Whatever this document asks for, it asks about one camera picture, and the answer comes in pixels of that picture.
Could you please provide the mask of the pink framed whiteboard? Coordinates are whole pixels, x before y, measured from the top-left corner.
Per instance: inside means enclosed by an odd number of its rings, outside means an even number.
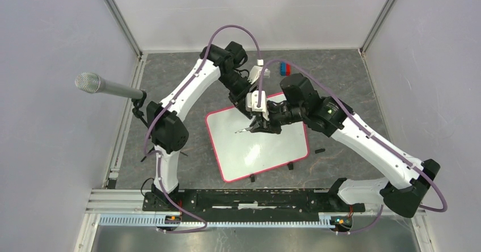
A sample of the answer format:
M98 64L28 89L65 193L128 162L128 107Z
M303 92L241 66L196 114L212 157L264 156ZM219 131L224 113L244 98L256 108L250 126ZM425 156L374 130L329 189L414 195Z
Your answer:
M279 135L240 131L250 123L251 120L233 106L210 112L205 117L224 182L235 182L309 156L307 130L302 122L283 126Z

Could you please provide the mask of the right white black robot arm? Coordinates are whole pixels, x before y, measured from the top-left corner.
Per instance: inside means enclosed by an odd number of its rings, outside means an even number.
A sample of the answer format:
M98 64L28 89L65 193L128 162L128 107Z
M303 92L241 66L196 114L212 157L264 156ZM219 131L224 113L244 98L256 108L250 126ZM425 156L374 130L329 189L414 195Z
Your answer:
M254 118L251 133L279 134L282 126L298 122L356 152L383 175L373 180L339 178L329 189L327 202L334 211L349 205L382 204L397 215L412 218L440 165L421 161L379 135L348 105L332 96L320 96L302 74L285 77L280 87L285 100L273 102L253 89L246 95L246 110Z

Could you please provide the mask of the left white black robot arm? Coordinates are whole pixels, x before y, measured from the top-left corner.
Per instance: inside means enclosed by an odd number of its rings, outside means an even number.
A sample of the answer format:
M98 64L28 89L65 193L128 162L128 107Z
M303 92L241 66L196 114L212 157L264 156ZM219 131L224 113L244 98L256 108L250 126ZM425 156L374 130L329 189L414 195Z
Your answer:
M247 60L244 48L234 41L226 48L216 45L205 47L192 70L175 90L159 103L148 104L148 130L158 159L154 185L162 190L156 202L163 210L171 211L178 204L178 195L174 192L179 186L178 159L180 150L189 139L184 120L205 90L215 81L220 81L228 89L229 101L234 107L246 118L252 119L252 113L246 109L246 96L256 87L238 70Z

